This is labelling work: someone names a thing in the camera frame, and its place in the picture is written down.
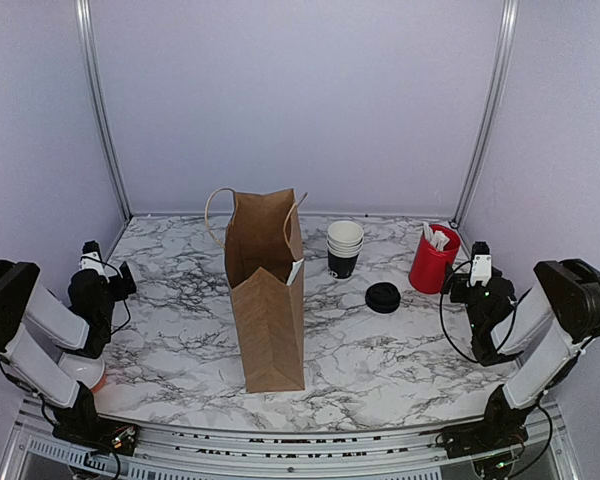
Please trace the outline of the front aluminium rail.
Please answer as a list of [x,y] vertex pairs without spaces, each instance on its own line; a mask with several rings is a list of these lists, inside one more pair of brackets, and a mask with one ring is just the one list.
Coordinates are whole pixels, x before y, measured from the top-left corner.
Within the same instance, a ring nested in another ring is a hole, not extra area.
[[556,404],[527,420],[526,440],[450,457],[441,425],[353,432],[272,433],[142,422],[132,455],[111,458],[56,439],[23,402],[0,479],[580,479]]

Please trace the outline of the red cylindrical container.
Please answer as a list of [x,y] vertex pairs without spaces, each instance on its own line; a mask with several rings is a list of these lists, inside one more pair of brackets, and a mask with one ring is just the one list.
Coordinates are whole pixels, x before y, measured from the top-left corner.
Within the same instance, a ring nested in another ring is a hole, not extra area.
[[[448,239],[441,250],[435,248],[427,238],[427,228],[432,231],[432,236],[441,233]],[[452,229],[440,224],[426,224],[423,227],[423,233],[420,236],[409,273],[411,285],[421,293],[439,293],[445,279],[446,267],[454,264],[460,246],[460,238]]]

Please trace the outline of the stack of paper cups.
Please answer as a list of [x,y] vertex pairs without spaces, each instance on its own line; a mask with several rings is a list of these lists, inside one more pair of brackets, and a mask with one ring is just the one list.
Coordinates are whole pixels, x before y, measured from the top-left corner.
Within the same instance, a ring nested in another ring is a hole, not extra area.
[[351,220],[338,220],[327,229],[328,269],[336,279],[349,278],[364,242],[363,227]]

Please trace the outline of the left aluminium frame post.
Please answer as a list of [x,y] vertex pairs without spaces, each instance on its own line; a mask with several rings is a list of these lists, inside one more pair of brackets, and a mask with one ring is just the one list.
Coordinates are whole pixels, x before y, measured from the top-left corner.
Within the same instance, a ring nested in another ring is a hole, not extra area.
[[130,202],[124,186],[117,152],[111,133],[105,98],[101,84],[95,35],[91,18],[91,5],[88,0],[75,1],[77,25],[84,56],[84,67],[89,87],[96,129],[102,146],[106,167],[112,183],[118,208],[128,223],[132,219]]

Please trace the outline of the white sugar packet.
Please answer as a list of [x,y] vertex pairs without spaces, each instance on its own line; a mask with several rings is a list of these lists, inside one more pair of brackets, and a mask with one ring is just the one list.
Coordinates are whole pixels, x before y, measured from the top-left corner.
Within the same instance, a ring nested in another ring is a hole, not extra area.
[[288,276],[288,279],[287,279],[287,282],[286,282],[287,286],[291,286],[293,284],[296,276],[298,275],[301,267],[303,266],[303,263],[304,263],[303,259],[300,259],[298,261],[294,261],[292,263],[292,268],[291,268],[291,271],[289,273],[289,276]]

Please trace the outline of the aluminium frame post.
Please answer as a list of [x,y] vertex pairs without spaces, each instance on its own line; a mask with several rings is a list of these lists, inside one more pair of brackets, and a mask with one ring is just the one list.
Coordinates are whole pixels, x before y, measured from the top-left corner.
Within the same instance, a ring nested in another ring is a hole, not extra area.
[[460,197],[452,218],[452,223],[456,228],[459,228],[467,217],[471,202],[479,183],[480,174],[487,157],[487,150],[496,115],[498,113],[503,92],[505,90],[511,53],[514,44],[518,12],[518,0],[505,0],[503,2],[495,57],[483,113],[472,150],[469,167],[465,175]]
[[112,183],[118,208],[128,223],[132,219],[130,202],[124,186],[117,152],[111,133],[105,98],[101,84],[95,35],[91,18],[91,5],[88,0],[75,1],[77,25],[84,56],[84,67],[89,87],[96,129],[102,146],[106,167]]

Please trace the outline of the white packets in container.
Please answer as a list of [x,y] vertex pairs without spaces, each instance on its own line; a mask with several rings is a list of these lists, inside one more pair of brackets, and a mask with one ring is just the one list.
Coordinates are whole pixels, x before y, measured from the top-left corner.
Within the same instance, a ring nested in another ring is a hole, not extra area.
[[444,251],[450,242],[449,236],[444,231],[434,230],[427,222],[423,223],[423,236],[429,245],[439,252]]

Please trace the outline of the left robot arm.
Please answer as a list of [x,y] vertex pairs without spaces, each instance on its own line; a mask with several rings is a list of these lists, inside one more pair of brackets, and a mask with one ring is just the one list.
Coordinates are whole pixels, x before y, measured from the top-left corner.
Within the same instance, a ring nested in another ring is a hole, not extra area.
[[36,264],[0,259],[0,369],[40,399],[54,437],[130,456],[138,426],[103,417],[94,398],[106,377],[103,351],[117,331],[116,305],[136,292],[128,264],[108,275],[110,267],[95,252],[83,255],[64,304]]

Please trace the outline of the brown paper bag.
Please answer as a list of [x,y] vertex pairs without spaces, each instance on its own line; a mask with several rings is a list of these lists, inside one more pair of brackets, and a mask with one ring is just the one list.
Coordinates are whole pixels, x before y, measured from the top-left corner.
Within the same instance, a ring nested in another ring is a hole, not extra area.
[[[219,239],[249,393],[301,391],[304,378],[305,256],[292,189],[232,194],[233,213]],[[292,263],[304,260],[293,284]]]

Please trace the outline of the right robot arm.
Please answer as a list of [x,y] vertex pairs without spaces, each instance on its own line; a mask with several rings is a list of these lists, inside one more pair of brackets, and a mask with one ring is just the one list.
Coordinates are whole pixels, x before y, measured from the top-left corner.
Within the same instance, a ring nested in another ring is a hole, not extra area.
[[448,270],[442,297],[464,305],[472,333],[471,360],[494,366],[524,360],[490,394],[480,420],[442,430],[451,458],[524,441],[527,417],[546,391],[573,369],[586,347],[600,337],[600,271],[581,259],[541,261],[533,286],[516,295],[499,271]]

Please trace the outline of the right aluminium frame post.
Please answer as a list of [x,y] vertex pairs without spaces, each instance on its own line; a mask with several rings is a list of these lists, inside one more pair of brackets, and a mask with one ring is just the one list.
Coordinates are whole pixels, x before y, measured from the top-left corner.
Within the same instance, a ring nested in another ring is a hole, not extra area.
[[471,202],[479,183],[480,174],[487,157],[487,150],[496,115],[498,113],[503,92],[505,90],[511,53],[514,44],[518,12],[518,0],[505,0],[503,2],[495,57],[483,113],[472,150],[469,167],[465,175],[460,197],[452,218],[452,223],[456,228],[459,228],[467,217]]

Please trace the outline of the orange white bowl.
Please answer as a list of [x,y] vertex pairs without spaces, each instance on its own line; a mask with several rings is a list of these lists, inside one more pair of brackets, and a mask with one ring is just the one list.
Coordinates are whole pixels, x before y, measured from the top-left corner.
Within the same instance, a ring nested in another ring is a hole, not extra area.
[[82,382],[93,393],[101,389],[106,382],[105,361],[63,353],[58,366],[76,381]]

